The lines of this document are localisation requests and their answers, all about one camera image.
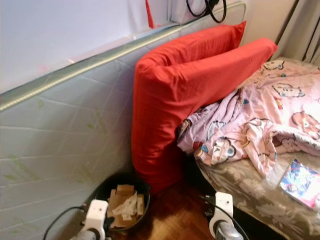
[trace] black trash bin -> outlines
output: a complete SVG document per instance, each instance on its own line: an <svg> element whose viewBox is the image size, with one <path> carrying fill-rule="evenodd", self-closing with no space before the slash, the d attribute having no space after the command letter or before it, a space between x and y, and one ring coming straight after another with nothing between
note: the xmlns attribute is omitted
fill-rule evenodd
<svg viewBox="0 0 320 240"><path fill-rule="evenodd" d="M117 173L107 178L98 187L95 198L99 200L107 201L107 199L110 197L111 190L117 189L118 185L124 185L124 184L133 185L134 189L137 191L138 194L143 194L144 212L143 212L143 215L136 221L135 224L129 227L109 228L108 231L111 231L111 232L129 232L129 231L136 230L142 224L149 208L150 186L134 173Z"/></svg>

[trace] power cord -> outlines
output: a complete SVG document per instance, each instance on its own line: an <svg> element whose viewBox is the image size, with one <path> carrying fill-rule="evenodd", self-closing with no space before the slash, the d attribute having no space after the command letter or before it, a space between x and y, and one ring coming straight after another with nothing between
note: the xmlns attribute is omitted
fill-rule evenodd
<svg viewBox="0 0 320 240"><path fill-rule="evenodd" d="M192 10L191 10L191 7L190 7L190 4L189 4L189 0L185 0L185 3L186 3L186 7L188 8L189 12L191 13L192 16L194 16L195 18L198 18L198 17L202 17L206 14L206 11L207 11L207 7L204 8L204 10L199 13L199 14L196 14L194 13Z"/></svg>
<svg viewBox="0 0 320 240"><path fill-rule="evenodd" d="M210 0L210 2L208 0L204 0L205 2L205 8L204 10L199 13L199 14L196 14L194 13L192 10L191 10L191 7L190 7L190 4L189 4L189 0L185 0L185 3L186 3L186 7L188 8L189 12L191 13L192 16L194 16L195 18L198 18L198 17L202 17L204 16L207 12L210 14L211 18L218 24L222 23L225 18L226 18L226 15L227 15L227 2L226 0L222 0L223 1L223 16L222 16L222 19L221 20L217 20L215 15L213 14L213 8L211 8L210 4L213 3L213 5L216 5L219 0Z"/></svg>
<svg viewBox="0 0 320 240"><path fill-rule="evenodd" d="M205 1L206 8L208 9L209 14L212 17L212 19L218 24L222 23L225 20L226 15L227 15L227 2L226 2L226 0L222 0L223 1L223 16L220 21L215 18L215 15L212 12L213 8L210 7L208 0L204 0L204 1Z"/></svg>
<svg viewBox="0 0 320 240"><path fill-rule="evenodd" d="M69 207L68 209L66 209L65 211L63 211L59 216L56 217L55 220L53 220L53 222L50 224L50 226L46 229L45 234L44 234L42 240L46 240L46 239L47 239L47 235L48 235L50 229L52 228L52 226L53 226L64 214L66 214L67 212L69 212L70 210L73 210L73 209L84 210L84 208L83 208L82 206L72 206L72 207Z"/></svg>
<svg viewBox="0 0 320 240"><path fill-rule="evenodd" d="M237 228L240 230L241 234L244 236L244 239L246 240L250 240L249 237L247 236L246 232L243 230L243 228L240 226L240 224L232 217L230 216L229 213L227 213L225 210L223 210L221 207L217 206L210 198L208 197L203 197L203 196L198 196L199 198L201 198L202 200L204 200L205 202L213 205L215 208L221 210L224 214L226 214L231 220L232 222L237 226Z"/></svg>

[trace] red pillow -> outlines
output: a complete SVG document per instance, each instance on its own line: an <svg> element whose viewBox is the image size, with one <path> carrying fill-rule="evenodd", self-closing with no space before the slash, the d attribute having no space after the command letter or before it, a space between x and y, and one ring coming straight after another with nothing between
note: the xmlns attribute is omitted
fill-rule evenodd
<svg viewBox="0 0 320 240"><path fill-rule="evenodd" d="M136 64L132 161L153 193L183 176L184 154L175 141L181 122L228 95L275 52L267 39L236 48L244 27L218 26L178 38Z"/></svg>

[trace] magazine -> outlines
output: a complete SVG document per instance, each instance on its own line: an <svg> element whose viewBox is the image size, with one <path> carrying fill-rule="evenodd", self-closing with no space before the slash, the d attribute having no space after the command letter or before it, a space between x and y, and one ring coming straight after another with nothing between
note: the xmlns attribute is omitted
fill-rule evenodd
<svg viewBox="0 0 320 240"><path fill-rule="evenodd" d="M297 159L290 164L280 187L295 200L320 211L320 174Z"/></svg>

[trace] white wall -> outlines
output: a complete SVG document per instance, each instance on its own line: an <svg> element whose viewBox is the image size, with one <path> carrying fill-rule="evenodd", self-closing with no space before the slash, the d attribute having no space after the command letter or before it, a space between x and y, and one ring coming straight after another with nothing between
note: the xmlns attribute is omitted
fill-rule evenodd
<svg viewBox="0 0 320 240"><path fill-rule="evenodd" d="M276 41L296 0L252 0L252 17L247 21L243 43L259 38Z"/></svg>
<svg viewBox="0 0 320 240"><path fill-rule="evenodd" d="M168 0L149 4L166 23ZM1 93L150 30L145 0L2 0L0 15Z"/></svg>

